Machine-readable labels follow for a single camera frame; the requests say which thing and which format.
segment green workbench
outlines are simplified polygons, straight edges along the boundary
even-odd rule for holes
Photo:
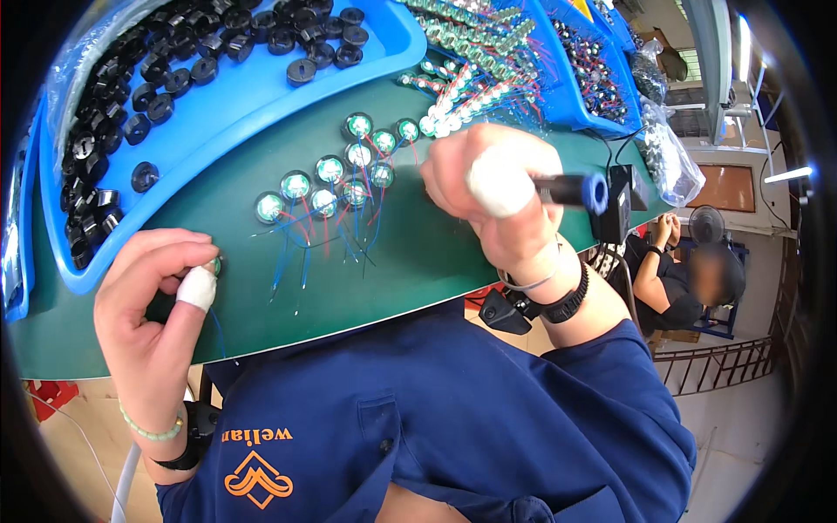
[[[292,169],[311,173],[315,161],[326,154],[341,155],[346,146],[339,126],[355,111],[368,113],[375,126],[426,114],[430,100],[415,90],[381,79],[331,97],[285,118],[253,136],[217,160],[172,197],[145,228],[183,227],[212,234],[223,250],[225,265],[218,281],[213,310],[218,328],[207,319],[194,363],[243,356],[328,336],[358,326],[402,315],[495,283],[497,275],[485,261],[468,223],[437,209],[426,196],[413,150],[401,147],[393,156],[396,181],[385,192],[376,243],[366,255],[359,244],[369,245],[375,230],[365,220],[347,214],[342,222],[346,240],[333,227],[326,246],[310,249],[306,287],[301,280],[304,249],[293,249],[284,268],[275,299],[269,303],[271,283],[287,235],[263,233],[270,226],[258,223],[254,200],[266,190],[278,190],[281,177]],[[561,155],[564,169],[604,171],[608,151],[601,141],[578,133],[550,131],[547,140]],[[431,140],[416,144],[419,163]],[[620,157],[633,163],[645,181],[648,171],[636,146],[629,144]],[[49,247],[43,210],[36,187],[33,210],[35,286],[27,318],[8,326],[20,375],[30,379],[68,380],[108,375],[93,330],[95,290],[74,295],[64,285]],[[668,206],[656,198],[647,212],[632,213],[638,225],[659,216]],[[301,229],[291,229],[301,235]],[[326,238],[322,223],[315,227],[311,244]],[[568,209],[561,233],[577,250],[595,244],[584,211]],[[347,248],[352,247],[354,256]],[[160,300],[149,317],[165,315],[171,299]]]

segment hair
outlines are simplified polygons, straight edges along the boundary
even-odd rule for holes
[[[721,292],[716,297],[714,306],[732,305],[739,301],[747,287],[747,276],[741,260],[726,245],[720,243],[703,244],[698,247],[702,253],[721,260]]]

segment white wire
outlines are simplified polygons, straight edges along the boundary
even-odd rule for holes
[[[81,432],[81,436],[85,439],[85,442],[87,442],[87,446],[90,447],[90,452],[93,453],[93,459],[96,460],[96,465],[99,466],[99,472],[102,473],[102,479],[105,480],[105,485],[107,485],[108,490],[110,490],[110,494],[113,496],[113,501],[116,502],[116,504],[119,506],[119,510],[122,511],[122,517],[125,519],[125,521],[128,521],[128,518],[125,515],[125,507],[122,506],[122,503],[120,503],[119,499],[116,497],[116,492],[113,490],[113,487],[110,486],[110,481],[108,481],[108,479],[107,479],[107,475],[105,474],[105,469],[102,468],[102,463],[99,461],[99,456],[97,456],[96,451],[93,450],[93,445],[90,444],[90,440],[87,439],[87,434],[85,434],[85,430],[81,427],[81,425],[79,425],[78,422],[76,422],[73,419],[72,416],[70,416],[69,414],[67,414],[65,412],[59,411],[57,408],[55,408],[52,405],[50,405],[49,403],[45,402],[42,398],[35,396],[30,391],[25,391],[24,390],[24,392],[26,392],[29,396],[37,399],[38,401],[40,401],[41,403],[43,403],[47,407],[53,409],[58,414],[63,414],[64,416],[69,418],[69,420],[71,422],[73,422],[73,425],[75,425],[75,427]]]

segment black watch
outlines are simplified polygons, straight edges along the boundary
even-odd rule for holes
[[[546,318],[550,323],[562,323],[572,318],[578,312],[584,296],[587,295],[587,286],[590,282],[587,276],[586,265],[585,263],[581,263],[581,282],[578,283],[577,289],[569,291],[563,298],[554,303],[542,306],[541,316]]]
[[[215,433],[215,425],[218,424],[218,415],[221,409],[201,402],[184,402],[188,417],[188,429],[186,432],[186,449],[179,458],[171,461],[157,461],[154,463],[164,469],[170,470],[191,470],[194,469],[212,443],[212,436]]]

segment black shirt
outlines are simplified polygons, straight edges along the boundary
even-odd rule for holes
[[[649,251],[649,244],[639,236],[629,235],[625,240],[625,262],[631,274],[631,282],[636,279],[639,266]],[[642,332],[650,336],[654,331],[677,331],[692,327],[703,314],[703,305],[689,292],[689,269],[685,263],[677,264],[668,253],[660,256],[657,276],[663,282],[669,308],[662,314],[647,306],[642,300],[635,300],[636,315]],[[627,292],[624,277],[620,271],[610,278],[611,285],[623,296]]]

